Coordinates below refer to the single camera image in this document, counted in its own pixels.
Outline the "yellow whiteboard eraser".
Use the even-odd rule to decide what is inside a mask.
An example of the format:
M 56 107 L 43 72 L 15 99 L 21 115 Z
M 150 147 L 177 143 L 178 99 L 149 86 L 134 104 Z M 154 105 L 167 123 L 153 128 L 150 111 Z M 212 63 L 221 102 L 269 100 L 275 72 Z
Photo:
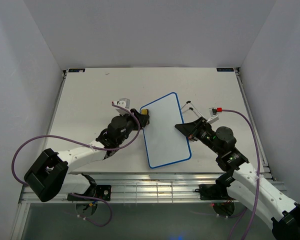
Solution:
M 150 111 L 147 108 L 143 108 L 140 110 L 140 114 L 148 116 L 150 114 Z

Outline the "blue framed small whiteboard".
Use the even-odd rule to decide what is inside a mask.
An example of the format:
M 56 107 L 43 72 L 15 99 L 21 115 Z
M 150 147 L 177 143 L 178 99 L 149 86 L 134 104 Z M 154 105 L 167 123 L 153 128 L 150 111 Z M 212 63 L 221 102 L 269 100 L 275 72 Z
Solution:
M 149 124 L 143 128 L 148 165 L 161 168 L 190 160 L 189 140 L 175 125 L 183 124 L 178 94 L 171 92 L 140 108 L 149 111 Z

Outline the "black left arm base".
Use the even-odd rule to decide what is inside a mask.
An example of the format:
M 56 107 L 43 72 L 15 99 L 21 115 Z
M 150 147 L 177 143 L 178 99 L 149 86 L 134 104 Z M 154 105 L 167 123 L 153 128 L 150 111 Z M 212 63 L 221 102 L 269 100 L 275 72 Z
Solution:
M 111 185 L 97 185 L 94 188 L 88 189 L 84 194 L 70 193 L 66 199 L 68 201 L 95 201 L 96 199 L 110 201 L 111 193 Z

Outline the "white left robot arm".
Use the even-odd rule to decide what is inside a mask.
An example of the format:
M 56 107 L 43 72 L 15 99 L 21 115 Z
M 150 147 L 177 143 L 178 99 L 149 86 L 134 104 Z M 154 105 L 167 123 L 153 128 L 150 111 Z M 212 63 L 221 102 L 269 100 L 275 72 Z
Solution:
M 67 194 L 69 201 L 93 199 L 97 197 L 96 181 L 90 175 L 72 172 L 112 157 L 124 146 L 131 132 L 138 132 L 149 123 L 148 109 L 137 111 L 133 108 L 115 116 L 107 128 L 86 146 L 59 152 L 45 149 L 23 179 L 42 202 L 48 202 L 58 194 Z

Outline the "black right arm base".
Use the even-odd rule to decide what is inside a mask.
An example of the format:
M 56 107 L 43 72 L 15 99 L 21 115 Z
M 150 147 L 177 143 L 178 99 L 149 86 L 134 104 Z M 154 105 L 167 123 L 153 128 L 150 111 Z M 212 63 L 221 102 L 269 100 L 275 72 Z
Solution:
M 200 184 L 195 190 L 201 200 L 232 200 L 228 195 L 227 188 L 218 184 Z

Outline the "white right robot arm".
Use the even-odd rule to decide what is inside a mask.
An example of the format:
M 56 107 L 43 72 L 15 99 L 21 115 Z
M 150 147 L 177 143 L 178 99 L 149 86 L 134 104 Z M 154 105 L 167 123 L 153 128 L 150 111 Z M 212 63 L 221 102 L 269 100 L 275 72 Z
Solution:
M 277 240 L 300 240 L 300 203 L 289 198 L 257 172 L 235 147 L 233 131 L 226 126 L 213 130 L 203 117 L 175 125 L 189 140 L 200 141 L 217 154 L 223 170 L 216 182 L 216 194 L 231 197 L 257 215 Z

